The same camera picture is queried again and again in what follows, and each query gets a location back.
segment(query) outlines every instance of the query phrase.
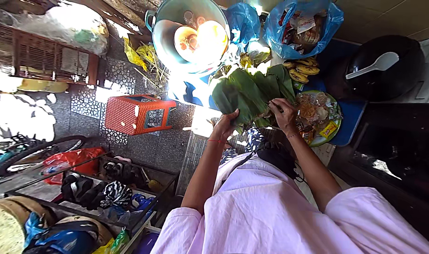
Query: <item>ripe banana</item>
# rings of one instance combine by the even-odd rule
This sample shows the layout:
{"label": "ripe banana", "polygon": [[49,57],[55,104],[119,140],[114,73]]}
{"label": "ripe banana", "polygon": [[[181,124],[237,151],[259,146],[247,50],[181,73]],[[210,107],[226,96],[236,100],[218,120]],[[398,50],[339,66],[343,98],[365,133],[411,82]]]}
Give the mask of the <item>ripe banana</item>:
{"label": "ripe banana", "polygon": [[294,68],[296,66],[296,63],[294,62],[288,62],[288,63],[283,63],[284,67],[287,69],[291,69]]}
{"label": "ripe banana", "polygon": [[306,59],[296,60],[295,62],[300,63],[305,66],[317,67],[318,62],[313,57],[308,57]]}
{"label": "ripe banana", "polygon": [[288,70],[288,73],[290,74],[290,78],[301,83],[308,83],[307,75],[299,73],[296,69],[290,69]]}
{"label": "ripe banana", "polygon": [[298,64],[296,66],[296,70],[299,73],[306,74],[306,75],[317,75],[320,72],[320,69],[318,69],[317,67],[305,66],[302,64]]}

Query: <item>orange plastic stool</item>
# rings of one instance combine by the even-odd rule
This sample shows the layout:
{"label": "orange plastic stool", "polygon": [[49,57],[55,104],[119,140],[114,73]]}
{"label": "orange plastic stool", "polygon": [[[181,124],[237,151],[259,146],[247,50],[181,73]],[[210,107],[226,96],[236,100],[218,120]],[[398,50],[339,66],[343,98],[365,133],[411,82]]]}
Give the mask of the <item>orange plastic stool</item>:
{"label": "orange plastic stool", "polygon": [[169,130],[167,125],[172,100],[159,100],[148,95],[110,97],[106,106],[105,126],[128,135]]}

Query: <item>pink shirt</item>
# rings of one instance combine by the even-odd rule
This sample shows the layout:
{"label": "pink shirt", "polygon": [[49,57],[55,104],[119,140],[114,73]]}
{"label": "pink shirt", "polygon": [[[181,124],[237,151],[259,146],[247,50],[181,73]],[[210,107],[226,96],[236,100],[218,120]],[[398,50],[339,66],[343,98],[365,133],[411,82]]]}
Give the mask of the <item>pink shirt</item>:
{"label": "pink shirt", "polygon": [[256,155],[233,169],[246,155],[219,167],[204,216],[187,207],[169,213],[152,253],[429,253],[376,189],[343,191],[323,214]]}

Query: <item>bracelet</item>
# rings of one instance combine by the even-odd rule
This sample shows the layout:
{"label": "bracelet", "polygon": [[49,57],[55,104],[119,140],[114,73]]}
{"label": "bracelet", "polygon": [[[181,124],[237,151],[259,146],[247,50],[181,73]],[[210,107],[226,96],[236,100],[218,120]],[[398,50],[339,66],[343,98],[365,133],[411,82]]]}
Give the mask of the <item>bracelet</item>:
{"label": "bracelet", "polygon": [[292,138],[292,137],[296,136],[297,134],[299,134],[299,133],[295,133],[295,134],[292,134],[292,135],[290,135],[290,136],[286,136],[286,137],[287,137],[287,138]]}

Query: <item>pink sleeve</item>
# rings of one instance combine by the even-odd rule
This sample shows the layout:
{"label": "pink sleeve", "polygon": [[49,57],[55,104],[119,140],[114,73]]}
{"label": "pink sleeve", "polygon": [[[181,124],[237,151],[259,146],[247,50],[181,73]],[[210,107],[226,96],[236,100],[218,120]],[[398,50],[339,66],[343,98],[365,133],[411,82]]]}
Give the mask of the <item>pink sleeve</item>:
{"label": "pink sleeve", "polygon": [[151,254],[187,253],[202,216],[192,208],[176,208],[167,215]]}
{"label": "pink sleeve", "polygon": [[324,213],[365,253],[429,253],[429,242],[375,188],[347,189]]}

